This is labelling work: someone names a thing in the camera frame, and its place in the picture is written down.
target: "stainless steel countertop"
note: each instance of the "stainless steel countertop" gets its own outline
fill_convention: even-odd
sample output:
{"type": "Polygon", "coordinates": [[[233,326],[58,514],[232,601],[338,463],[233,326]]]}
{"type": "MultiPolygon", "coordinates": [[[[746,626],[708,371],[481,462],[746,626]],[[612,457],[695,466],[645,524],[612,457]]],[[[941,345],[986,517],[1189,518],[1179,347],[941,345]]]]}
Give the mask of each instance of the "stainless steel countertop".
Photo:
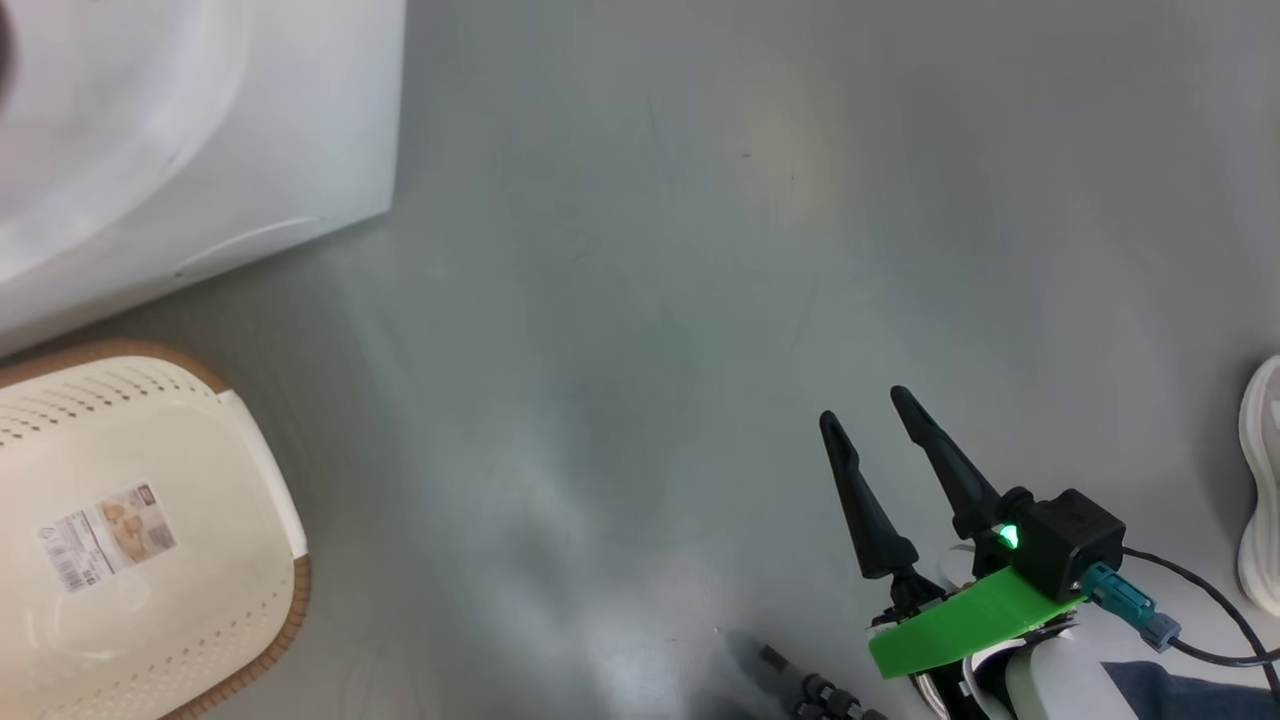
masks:
{"type": "Polygon", "coordinates": [[[1242,600],[1280,5],[1229,5],[411,1],[392,213],[79,336],[220,368],[310,536],[306,629],[214,717],[764,716],[737,632],[919,717],[817,427],[928,571],[895,383],[997,488],[1074,486],[1242,600]]]}

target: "perforated basket lid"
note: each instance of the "perforated basket lid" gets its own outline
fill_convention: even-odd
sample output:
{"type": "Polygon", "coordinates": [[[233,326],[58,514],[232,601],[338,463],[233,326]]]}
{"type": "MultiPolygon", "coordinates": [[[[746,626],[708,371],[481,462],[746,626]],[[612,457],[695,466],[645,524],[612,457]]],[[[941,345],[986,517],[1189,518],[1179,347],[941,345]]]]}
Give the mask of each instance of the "perforated basket lid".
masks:
{"type": "Polygon", "coordinates": [[[305,553],[233,391],[143,355],[0,387],[0,717],[183,706],[276,639],[305,553]]]}

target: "cable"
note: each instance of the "cable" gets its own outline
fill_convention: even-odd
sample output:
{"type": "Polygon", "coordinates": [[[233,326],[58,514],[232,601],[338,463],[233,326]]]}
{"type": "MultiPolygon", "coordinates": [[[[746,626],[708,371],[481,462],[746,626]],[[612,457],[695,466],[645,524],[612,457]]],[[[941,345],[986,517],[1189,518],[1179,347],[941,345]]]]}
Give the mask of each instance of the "cable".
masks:
{"type": "Polygon", "coordinates": [[[1196,660],[1203,660],[1204,662],[1212,662],[1213,665],[1221,665],[1222,667],[1257,667],[1258,665],[1268,665],[1280,660],[1280,648],[1265,652],[1262,655],[1253,655],[1251,657],[1228,657],[1225,655],[1215,655],[1212,652],[1204,652],[1203,650],[1189,646],[1183,641],[1174,638],[1169,641],[1169,647],[1189,655],[1196,660]]]}
{"type": "Polygon", "coordinates": [[[1204,662],[1212,662],[1213,665],[1224,665],[1226,667],[1254,667],[1262,665],[1263,666],[1262,671],[1267,676],[1267,687],[1271,688],[1271,698],[1275,700],[1277,703],[1280,703],[1280,676],[1276,675],[1276,669],[1274,665],[1271,665],[1272,661],[1280,659],[1280,650],[1274,650],[1268,652],[1266,646],[1262,644],[1262,639],[1258,638],[1258,634],[1256,632],[1253,632],[1253,626],[1249,625],[1249,621],[1244,619],[1244,615],[1240,614],[1240,610],[1235,607],[1235,605],[1230,600],[1228,600],[1221,591],[1210,584],[1210,582],[1206,580],[1204,578],[1201,578],[1199,575],[1192,573],[1187,568],[1183,568],[1176,562],[1165,560],[1158,555],[1152,555],[1149,552],[1143,552],[1140,550],[1134,550],[1132,547],[1124,548],[1124,553],[1128,555],[1129,557],[1137,557],[1138,560],[1146,560],[1147,562],[1151,562],[1153,565],[1160,565],[1161,568],[1181,577],[1188,583],[1204,591],[1211,598],[1213,598],[1213,602],[1217,602],[1220,606],[1222,606],[1222,610],[1226,611],[1226,614],[1231,618],[1231,620],[1235,620],[1235,624],[1240,628],[1240,633],[1244,634],[1244,639],[1249,642],[1249,647],[1253,648],[1253,652],[1258,655],[1254,657],[1225,657],[1221,655],[1213,655],[1211,652],[1204,652],[1203,650],[1189,646],[1178,638],[1170,641],[1169,643],[1170,647],[1197,660],[1202,660],[1204,662]]]}

